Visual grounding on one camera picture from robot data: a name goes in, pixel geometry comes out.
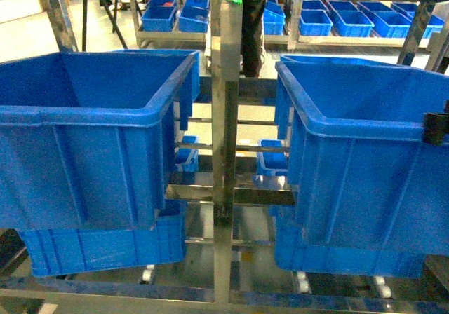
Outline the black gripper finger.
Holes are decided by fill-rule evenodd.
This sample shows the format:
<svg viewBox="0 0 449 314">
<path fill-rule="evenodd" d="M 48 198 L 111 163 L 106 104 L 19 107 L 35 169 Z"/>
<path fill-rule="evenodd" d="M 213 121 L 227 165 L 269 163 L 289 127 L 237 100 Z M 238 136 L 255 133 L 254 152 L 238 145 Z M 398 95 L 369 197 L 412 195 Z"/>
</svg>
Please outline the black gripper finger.
<svg viewBox="0 0 449 314">
<path fill-rule="evenodd" d="M 423 117 L 422 141 L 426 144 L 443 145 L 448 134 L 448 101 L 445 101 L 444 112 L 426 113 Z"/>
</svg>

